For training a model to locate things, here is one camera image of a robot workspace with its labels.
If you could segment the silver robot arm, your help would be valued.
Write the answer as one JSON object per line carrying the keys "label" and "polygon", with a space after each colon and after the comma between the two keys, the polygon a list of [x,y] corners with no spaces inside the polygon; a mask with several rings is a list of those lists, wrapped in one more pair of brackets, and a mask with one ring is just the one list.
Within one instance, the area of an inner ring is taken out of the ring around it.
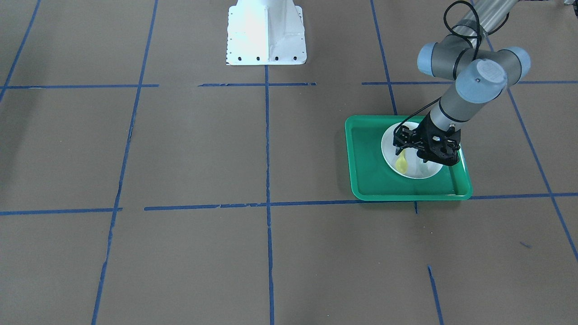
{"label": "silver robot arm", "polygon": [[459,162],[461,129],[490,101],[520,82],[531,67],[526,50],[512,46],[498,51],[482,50],[487,37],[503,27],[515,6],[514,0],[479,0],[463,4],[469,12],[454,26],[447,20],[448,35],[440,42],[422,47],[417,67],[423,73],[453,82],[439,98],[429,104],[431,110],[410,131],[395,131],[397,153],[413,148],[423,162],[447,166]]}

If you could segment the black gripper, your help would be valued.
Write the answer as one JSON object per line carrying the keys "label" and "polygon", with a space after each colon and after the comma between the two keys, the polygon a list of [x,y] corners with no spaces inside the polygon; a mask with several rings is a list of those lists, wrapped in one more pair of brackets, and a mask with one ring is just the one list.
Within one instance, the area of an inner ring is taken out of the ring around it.
{"label": "black gripper", "polygon": [[460,130],[450,127],[444,131],[438,128],[429,116],[426,116],[410,135],[410,143],[417,150],[420,159],[449,167],[460,162],[460,142]]}

